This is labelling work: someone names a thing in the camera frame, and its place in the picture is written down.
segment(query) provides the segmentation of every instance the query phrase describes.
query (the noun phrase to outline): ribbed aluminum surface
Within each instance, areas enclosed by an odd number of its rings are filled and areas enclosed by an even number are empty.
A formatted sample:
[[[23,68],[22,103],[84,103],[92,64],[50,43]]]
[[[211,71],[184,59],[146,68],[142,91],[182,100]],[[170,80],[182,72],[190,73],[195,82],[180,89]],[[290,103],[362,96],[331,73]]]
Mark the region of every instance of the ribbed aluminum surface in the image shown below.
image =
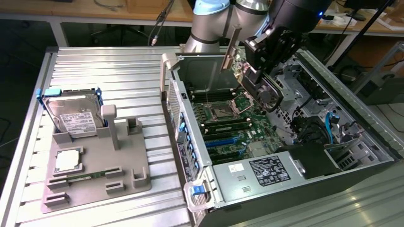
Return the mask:
[[[159,98],[160,58],[179,48],[63,48],[58,53],[51,87],[100,87],[118,118],[139,117],[151,168],[150,191],[56,211],[40,212],[52,122],[43,114],[31,151],[30,170],[16,223],[20,226],[190,226],[179,175]]]

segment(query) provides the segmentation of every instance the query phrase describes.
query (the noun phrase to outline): metal table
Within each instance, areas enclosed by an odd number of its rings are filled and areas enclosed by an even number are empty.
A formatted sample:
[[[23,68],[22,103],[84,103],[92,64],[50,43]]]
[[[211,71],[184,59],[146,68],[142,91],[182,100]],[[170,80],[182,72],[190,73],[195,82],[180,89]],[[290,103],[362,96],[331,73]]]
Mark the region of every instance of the metal table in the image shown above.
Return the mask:
[[[191,226],[159,100],[160,55],[166,52],[179,52],[179,48],[60,48],[46,54],[36,88],[99,86],[104,102],[118,106],[119,118],[140,118],[154,187],[67,210],[40,212],[52,122],[34,93],[0,200],[0,226]],[[344,192],[238,227],[402,226],[403,191],[404,163],[399,162]]]
[[[47,53],[36,88],[100,87],[118,119],[139,117],[151,168],[150,191],[48,214],[40,212],[52,121],[32,97],[0,201],[2,226],[190,226],[159,98],[160,58],[175,47],[60,48]]]

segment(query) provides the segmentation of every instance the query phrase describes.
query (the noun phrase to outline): hard drive label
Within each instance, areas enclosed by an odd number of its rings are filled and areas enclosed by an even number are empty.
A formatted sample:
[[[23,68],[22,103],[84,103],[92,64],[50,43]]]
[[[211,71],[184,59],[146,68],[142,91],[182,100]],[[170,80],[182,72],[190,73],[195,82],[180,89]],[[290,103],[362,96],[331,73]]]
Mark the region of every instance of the hard drive label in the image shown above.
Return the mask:
[[[71,135],[95,132],[95,119],[91,112],[60,115],[64,127]]]
[[[262,186],[291,180],[290,174],[278,156],[250,161],[255,176]]]

